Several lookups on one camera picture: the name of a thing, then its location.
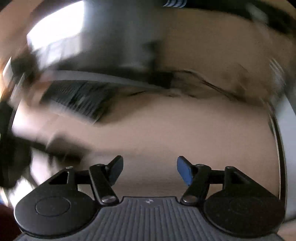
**black keyboard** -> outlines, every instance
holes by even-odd
[[[96,122],[106,112],[108,100],[116,86],[94,81],[54,81],[43,95],[41,102],[62,111],[80,114]]]

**cable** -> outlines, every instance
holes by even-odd
[[[210,82],[206,81],[205,78],[202,76],[202,74],[200,74],[199,72],[197,72],[195,70],[191,70],[191,69],[173,70],[173,73],[174,72],[191,74],[194,77],[198,78],[199,81],[202,84],[204,84],[204,85],[216,90],[217,92],[225,95],[228,99],[230,99],[230,100],[233,100],[233,99],[238,100],[239,99],[236,95],[234,95],[234,94],[232,94],[232,93],[230,93],[230,92],[228,92],[228,91],[226,91],[226,90],[224,90],[224,89],[222,89],[222,88],[220,88],[218,86],[215,86],[215,85],[211,84]]]

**silver bolt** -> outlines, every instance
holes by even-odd
[[[198,199],[197,199],[197,197],[195,197],[193,195],[188,195],[188,196],[183,197],[183,201],[185,203],[188,203],[188,204],[192,204],[193,205],[193,204],[196,204],[197,203]]]
[[[116,197],[114,196],[105,196],[105,197],[102,197],[102,202],[103,203],[112,203],[116,200]]]

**keyboard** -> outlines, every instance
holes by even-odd
[[[51,109],[73,112],[95,123],[107,111],[117,87],[95,81],[53,81],[41,99]]]

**ribbed surface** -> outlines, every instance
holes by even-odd
[[[22,236],[20,241],[42,239]],[[95,220],[79,233],[54,239],[60,241],[280,241],[272,234],[257,239],[240,239],[209,225],[198,209],[179,204],[174,197],[124,198],[115,207],[103,208]]]

